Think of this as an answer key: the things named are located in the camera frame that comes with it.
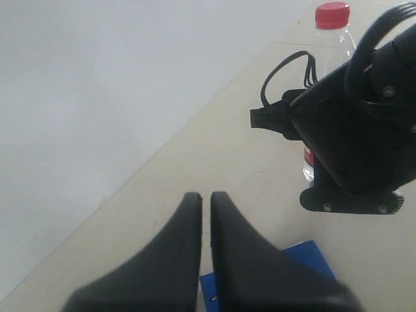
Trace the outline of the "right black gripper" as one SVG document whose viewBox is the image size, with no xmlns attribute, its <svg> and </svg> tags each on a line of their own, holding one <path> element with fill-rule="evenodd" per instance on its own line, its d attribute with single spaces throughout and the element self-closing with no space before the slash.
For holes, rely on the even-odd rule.
<svg viewBox="0 0 416 312">
<path fill-rule="evenodd" d="M 317 187 L 302 191 L 299 200 L 308 211 L 354 215 L 393 215 L 404 204 L 404 197 L 397 192 L 351 195 Z"/>
</svg>

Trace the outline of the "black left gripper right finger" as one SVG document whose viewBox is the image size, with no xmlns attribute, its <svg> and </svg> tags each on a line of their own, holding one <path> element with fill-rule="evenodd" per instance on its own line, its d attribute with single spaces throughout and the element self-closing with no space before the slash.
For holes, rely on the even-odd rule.
<svg viewBox="0 0 416 312">
<path fill-rule="evenodd" d="M 344 284 L 267 241 L 227 192 L 211 194 L 211 254 L 220 311 L 362 311 Z"/>
</svg>

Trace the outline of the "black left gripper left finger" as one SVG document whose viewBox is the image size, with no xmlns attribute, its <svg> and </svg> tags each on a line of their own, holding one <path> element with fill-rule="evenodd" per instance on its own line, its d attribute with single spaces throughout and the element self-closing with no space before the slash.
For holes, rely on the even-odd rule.
<svg viewBox="0 0 416 312">
<path fill-rule="evenodd" d="M 184 194 L 160 232 L 115 270 L 77 289 L 63 311 L 195 311 L 202 197 Z"/>
</svg>

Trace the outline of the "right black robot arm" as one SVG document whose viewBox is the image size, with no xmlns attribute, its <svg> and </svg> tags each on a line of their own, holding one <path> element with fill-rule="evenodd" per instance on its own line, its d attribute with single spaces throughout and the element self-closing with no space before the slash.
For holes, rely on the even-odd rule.
<svg viewBox="0 0 416 312">
<path fill-rule="evenodd" d="M 289 106 L 314 154 L 308 211 L 391 215 L 415 179 L 415 27 L 379 46 L 388 31 L 373 25 L 351 61 Z"/>
</svg>

